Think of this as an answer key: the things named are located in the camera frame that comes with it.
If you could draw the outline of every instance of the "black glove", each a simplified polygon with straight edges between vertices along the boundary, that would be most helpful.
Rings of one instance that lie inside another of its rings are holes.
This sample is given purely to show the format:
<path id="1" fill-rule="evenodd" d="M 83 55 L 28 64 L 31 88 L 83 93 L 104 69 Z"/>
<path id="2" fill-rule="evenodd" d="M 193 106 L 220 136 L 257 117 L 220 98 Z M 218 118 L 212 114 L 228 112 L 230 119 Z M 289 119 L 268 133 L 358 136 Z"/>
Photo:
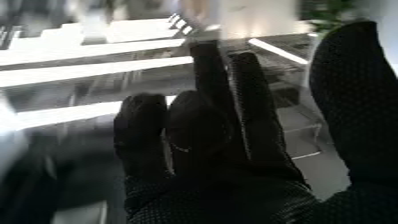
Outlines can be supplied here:
<path id="1" fill-rule="evenodd" d="M 398 80 L 372 22 L 326 35 L 308 84 L 351 182 L 398 186 Z"/>

